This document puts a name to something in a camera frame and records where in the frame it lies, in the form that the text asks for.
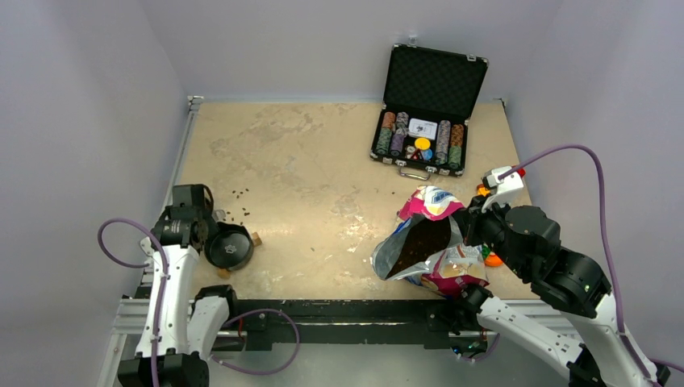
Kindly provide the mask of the clear plastic scoop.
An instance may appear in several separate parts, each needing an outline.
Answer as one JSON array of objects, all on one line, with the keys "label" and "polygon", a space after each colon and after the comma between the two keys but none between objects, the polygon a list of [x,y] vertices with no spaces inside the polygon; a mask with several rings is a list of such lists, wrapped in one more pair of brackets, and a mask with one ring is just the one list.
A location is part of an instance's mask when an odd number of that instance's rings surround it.
[{"label": "clear plastic scoop", "polygon": [[225,210],[214,210],[212,212],[212,218],[216,222],[225,222],[227,220],[227,213]]}]

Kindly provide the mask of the pet food bag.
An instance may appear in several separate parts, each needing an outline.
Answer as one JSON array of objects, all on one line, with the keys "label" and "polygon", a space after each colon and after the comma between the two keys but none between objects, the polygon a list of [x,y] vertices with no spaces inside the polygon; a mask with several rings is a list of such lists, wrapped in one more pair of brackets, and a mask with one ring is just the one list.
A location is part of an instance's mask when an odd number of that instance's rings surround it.
[{"label": "pet food bag", "polygon": [[453,215],[464,204],[433,185],[420,186],[398,212],[399,225],[373,250],[370,262],[384,281],[407,281],[445,298],[470,285],[490,284],[479,246],[467,246]]}]

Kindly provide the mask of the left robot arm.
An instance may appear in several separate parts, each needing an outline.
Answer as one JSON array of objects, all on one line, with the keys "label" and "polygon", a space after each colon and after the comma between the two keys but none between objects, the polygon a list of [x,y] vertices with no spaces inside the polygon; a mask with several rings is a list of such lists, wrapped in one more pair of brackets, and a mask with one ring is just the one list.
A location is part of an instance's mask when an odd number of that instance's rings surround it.
[{"label": "left robot arm", "polygon": [[200,254],[219,230],[210,189],[176,185],[171,197],[147,232],[154,278],[135,355],[119,364],[117,378],[123,386],[208,386],[217,335],[240,321],[230,285],[190,293]]}]

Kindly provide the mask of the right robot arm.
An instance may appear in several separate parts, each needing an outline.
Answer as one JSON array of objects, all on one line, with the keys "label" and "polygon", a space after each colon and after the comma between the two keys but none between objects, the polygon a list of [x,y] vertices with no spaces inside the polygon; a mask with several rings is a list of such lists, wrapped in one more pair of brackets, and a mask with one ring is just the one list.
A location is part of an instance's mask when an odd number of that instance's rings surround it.
[{"label": "right robot arm", "polygon": [[508,337],[552,366],[570,386],[663,386],[671,370],[652,362],[619,327],[618,290],[589,256],[561,244],[560,225],[535,206],[493,205],[473,198],[451,219],[468,246],[486,245],[542,302],[561,313],[571,339],[513,309],[481,285],[453,306],[456,329],[482,327]]}]

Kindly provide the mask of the black pet bowl paw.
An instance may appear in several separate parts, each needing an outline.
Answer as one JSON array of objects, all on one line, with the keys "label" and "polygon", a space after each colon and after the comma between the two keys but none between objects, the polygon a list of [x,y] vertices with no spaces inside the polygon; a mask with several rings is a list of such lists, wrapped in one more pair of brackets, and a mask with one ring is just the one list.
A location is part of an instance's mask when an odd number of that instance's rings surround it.
[{"label": "black pet bowl paw", "polygon": [[218,277],[227,280],[249,263],[255,248],[261,245],[261,237],[250,233],[244,225],[217,222],[216,231],[205,243],[205,257]]}]

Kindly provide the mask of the orange curved toy track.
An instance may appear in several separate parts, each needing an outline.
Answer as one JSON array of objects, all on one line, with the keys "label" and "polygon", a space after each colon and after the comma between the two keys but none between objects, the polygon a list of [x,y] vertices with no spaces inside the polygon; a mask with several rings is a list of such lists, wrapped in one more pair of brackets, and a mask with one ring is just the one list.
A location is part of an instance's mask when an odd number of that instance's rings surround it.
[{"label": "orange curved toy track", "polygon": [[482,245],[482,258],[487,267],[495,268],[504,265],[502,259],[486,245]]}]

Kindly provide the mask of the red toy block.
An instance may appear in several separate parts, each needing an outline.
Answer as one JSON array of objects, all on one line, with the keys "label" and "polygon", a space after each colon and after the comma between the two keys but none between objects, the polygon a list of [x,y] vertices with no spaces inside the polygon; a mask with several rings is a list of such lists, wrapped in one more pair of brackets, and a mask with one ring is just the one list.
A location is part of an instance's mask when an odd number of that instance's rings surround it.
[{"label": "red toy block", "polygon": [[524,170],[512,172],[511,166],[491,169],[484,173],[476,194],[490,196],[492,194],[518,193],[524,188]]}]

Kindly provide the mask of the yellow poker chip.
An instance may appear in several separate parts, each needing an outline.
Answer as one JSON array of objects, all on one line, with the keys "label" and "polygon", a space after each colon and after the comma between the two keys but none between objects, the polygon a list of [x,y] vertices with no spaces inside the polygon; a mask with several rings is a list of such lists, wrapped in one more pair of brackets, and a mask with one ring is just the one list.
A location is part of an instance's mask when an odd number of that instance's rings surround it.
[{"label": "yellow poker chip", "polygon": [[421,137],[415,139],[414,145],[418,150],[425,151],[431,148],[432,143],[429,139]]}]

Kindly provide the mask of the white card deck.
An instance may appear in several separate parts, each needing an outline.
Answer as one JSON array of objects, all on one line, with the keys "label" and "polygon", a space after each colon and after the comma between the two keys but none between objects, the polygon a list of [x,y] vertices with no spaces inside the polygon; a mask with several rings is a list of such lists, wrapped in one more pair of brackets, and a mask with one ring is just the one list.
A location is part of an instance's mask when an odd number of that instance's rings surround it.
[{"label": "white card deck", "polygon": [[423,119],[410,119],[408,122],[408,135],[414,138],[426,138],[434,140],[438,132],[438,123]]}]

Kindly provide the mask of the black poker chip case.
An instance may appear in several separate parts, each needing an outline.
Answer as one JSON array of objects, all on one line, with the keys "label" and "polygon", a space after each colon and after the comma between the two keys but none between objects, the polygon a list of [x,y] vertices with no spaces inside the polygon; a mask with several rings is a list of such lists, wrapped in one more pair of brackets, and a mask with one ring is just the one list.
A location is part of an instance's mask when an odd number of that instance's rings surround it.
[{"label": "black poker chip case", "polygon": [[[370,159],[422,171],[423,180],[436,174],[462,176],[469,121],[488,68],[481,56],[394,45]],[[413,118],[438,123],[430,149],[418,150],[417,138],[408,135]]]}]

